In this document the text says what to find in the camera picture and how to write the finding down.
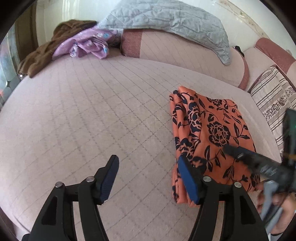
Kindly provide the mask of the person's right hand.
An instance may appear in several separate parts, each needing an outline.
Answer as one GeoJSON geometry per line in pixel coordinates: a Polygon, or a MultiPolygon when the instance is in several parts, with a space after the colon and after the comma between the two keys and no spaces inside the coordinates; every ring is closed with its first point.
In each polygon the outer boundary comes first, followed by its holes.
{"type": "MultiPolygon", "coordinates": [[[[262,181],[257,186],[259,195],[257,197],[256,209],[259,214],[262,212],[263,204],[265,202],[264,183],[265,182],[262,181]]],[[[269,233],[270,238],[275,240],[282,235],[295,215],[295,193],[275,193],[271,200],[274,206],[279,206],[281,209],[278,221],[269,233]]]]}

